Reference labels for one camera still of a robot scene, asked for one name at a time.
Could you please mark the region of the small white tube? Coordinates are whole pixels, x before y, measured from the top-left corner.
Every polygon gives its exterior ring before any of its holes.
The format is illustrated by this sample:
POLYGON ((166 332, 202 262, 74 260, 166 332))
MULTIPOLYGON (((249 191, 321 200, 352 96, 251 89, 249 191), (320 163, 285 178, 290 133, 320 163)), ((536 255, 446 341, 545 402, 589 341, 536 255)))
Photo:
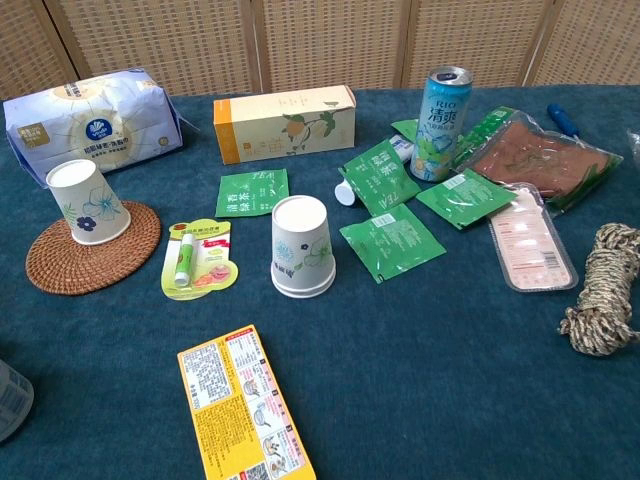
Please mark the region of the small white tube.
MULTIPOLYGON (((394 135, 387 140, 391 143, 403 164, 410 160, 414 149, 414 145, 411 142, 402 135, 394 135)), ((353 205, 355 201, 359 199, 345 179, 335 187, 334 192, 336 199, 346 206, 353 205)))

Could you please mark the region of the green tea sachet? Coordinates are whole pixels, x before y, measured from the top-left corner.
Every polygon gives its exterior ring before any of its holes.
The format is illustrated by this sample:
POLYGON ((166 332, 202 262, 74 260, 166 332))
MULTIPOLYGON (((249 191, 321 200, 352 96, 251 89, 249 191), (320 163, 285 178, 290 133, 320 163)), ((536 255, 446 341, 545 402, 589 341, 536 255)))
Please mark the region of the green tea sachet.
POLYGON ((471 169, 426 189, 416 198, 462 230, 476 221, 508 206, 516 194, 471 169))
POLYGON ((377 284, 446 253, 405 205, 340 229, 377 284))
POLYGON ((399 120, 391 123, 391 126, 409 141, 414 142, 418 129, 417 119, 399 120))
POLYGON ((289 196, 286 169, 261 170, 220 178, 216 217, 251 217, 270 214, 289 196))
POLYGON ((381 215, 420 192, 388 140, 350 160, 339 172, 372 216, 381 215))

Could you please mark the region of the orange cream carton box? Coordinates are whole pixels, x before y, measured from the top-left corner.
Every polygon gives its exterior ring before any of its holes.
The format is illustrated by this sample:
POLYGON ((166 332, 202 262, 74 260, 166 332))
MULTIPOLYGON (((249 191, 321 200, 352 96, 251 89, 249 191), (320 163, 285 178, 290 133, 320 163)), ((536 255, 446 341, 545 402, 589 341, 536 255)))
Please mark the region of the orange cream carton box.
POLYGON ((219 99, 213 126, 231 165, 352 148, 355 108, 346 85, 219 99))

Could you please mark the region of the green lip balm blister pack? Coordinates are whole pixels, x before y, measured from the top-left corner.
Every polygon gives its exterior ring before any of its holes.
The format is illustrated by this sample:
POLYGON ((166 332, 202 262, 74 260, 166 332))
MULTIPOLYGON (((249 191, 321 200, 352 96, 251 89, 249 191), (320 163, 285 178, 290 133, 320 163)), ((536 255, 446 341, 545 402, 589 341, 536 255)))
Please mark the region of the green lip balm blister pack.
POLYGON ((229 259, 231 223, 198 219, 169 227, 161 275, 163 293, 177 301, 193 300, 231 286, 238 268, 229 259))

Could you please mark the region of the light blue beverage can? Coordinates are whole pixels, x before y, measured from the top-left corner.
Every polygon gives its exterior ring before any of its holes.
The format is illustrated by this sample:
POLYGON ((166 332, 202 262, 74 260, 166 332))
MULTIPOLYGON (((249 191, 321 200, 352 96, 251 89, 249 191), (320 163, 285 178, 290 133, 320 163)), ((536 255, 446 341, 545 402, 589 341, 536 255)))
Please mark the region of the light blue beverage can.
POLYGON ((456 156, 458 135, 472 92, 470 71, 435 68, 426 78, 410 171, 428 182, 444 180, 456 156))

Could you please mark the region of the blue felt table cover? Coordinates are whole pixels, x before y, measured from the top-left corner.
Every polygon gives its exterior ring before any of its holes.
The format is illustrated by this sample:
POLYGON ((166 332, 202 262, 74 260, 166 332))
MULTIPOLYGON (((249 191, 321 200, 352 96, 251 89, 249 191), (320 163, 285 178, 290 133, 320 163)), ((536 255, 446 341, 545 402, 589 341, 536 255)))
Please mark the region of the blue felt table cover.
POLYGON ((339 168, 416 117, 420 90, 356 92, 356 145, 247 163, 284 168, 328 210, 337 274, 290 299, 271 283, 271 219, 232 222, 233 286, 175 302, 165 247, 77 297, 25 273, 60 216, 18 164, 0 105, 0 358, 33 384, 0 444, 0 480, 197 480, 203 466, 177 355, 252 324, 316 475, 325 480, 640 480, 640 345, 593 358, 557 327, 576 290, 509 288, 485 224, 459 231, 409 206, 445 254, 375 282, 340 230, 368 218, 335 199, 339 168))

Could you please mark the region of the yellow printed flat box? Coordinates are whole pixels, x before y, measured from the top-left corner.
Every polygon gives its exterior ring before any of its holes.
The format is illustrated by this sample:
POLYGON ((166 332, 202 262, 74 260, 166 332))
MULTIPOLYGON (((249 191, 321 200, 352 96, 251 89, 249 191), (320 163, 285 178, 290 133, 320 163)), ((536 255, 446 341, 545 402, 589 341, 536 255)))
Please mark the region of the yellow printed flat box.
POLYGON ((253 325, 177 360, 207 480, 316 480, 253 325))

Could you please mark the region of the woven bamboo folding screen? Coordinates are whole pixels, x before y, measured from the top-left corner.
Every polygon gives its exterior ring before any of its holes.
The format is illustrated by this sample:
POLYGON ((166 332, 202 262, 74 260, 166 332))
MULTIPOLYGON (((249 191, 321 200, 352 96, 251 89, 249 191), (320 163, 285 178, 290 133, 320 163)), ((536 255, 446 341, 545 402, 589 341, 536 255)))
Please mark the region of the woven bamboo folding screen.
POLYGON ((640 84, 640 0, 0 0, 0 99, 130 67, 173 95, 640 84))

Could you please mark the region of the pink clear plastic packet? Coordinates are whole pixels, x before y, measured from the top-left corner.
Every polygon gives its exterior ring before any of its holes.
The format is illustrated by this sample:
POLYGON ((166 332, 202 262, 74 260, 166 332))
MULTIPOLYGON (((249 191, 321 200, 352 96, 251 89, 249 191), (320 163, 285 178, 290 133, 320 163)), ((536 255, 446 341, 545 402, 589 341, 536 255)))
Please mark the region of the pink clear plastic packet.
POLYGON ((538 189, 525 182, 504 188, 515 198, 489 217, 489 228, 507 285, 520 293, 575 287, 577 272, 538 189))

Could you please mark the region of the round woven rattan coaster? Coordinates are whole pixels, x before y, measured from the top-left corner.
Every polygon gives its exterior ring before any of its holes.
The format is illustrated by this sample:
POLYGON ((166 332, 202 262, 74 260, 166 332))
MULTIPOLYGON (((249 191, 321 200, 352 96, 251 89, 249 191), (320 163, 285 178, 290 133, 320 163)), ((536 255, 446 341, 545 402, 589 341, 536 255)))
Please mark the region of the round woven rattan coaster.
POLYGON ((64 220, 44 230, 26 257, 31 283, 48 293, 81 295, 108 287, 139 269, 160 241, 161 222, 145 204, 126 201, 124 205, 131 223, 124 233, 106 243, 77 243, 64 220))

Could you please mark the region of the brown snack vacuum pack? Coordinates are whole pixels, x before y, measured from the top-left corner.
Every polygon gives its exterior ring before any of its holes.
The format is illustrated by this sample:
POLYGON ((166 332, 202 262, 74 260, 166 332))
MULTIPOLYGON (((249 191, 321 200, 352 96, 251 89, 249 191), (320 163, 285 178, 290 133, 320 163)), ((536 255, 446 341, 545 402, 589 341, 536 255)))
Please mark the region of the brown snack vacuum pack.
POLYGON ((500 184, 535 186, 554 215, 580 202, 602 183, 623 157, 542 129, 527 113, 495 108, 463 137, 452 163, 500 184))

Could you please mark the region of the white blue tissue pack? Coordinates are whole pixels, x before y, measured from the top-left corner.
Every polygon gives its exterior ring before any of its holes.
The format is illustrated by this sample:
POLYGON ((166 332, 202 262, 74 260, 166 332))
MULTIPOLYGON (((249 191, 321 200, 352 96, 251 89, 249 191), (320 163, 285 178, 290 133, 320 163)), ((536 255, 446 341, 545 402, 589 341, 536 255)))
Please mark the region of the white blue tissue pack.
POLYGON ((89 159, 108 172, 182 146, 180 115, 143 69, 67 83, 3 104, 9 144, 42 186, 56 166, 89 159))

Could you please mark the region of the blue handled screwdriver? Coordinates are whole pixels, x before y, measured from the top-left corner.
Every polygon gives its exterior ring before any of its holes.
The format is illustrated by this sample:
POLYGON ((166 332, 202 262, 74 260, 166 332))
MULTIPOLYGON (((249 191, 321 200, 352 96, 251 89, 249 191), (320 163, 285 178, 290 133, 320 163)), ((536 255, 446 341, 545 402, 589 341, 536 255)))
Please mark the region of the blue handled screwdriver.
POLYGON ((547 113, 564 135, 572 138, 579 137, 579 129, 559 104, 549 104, 547 106, 547 113))

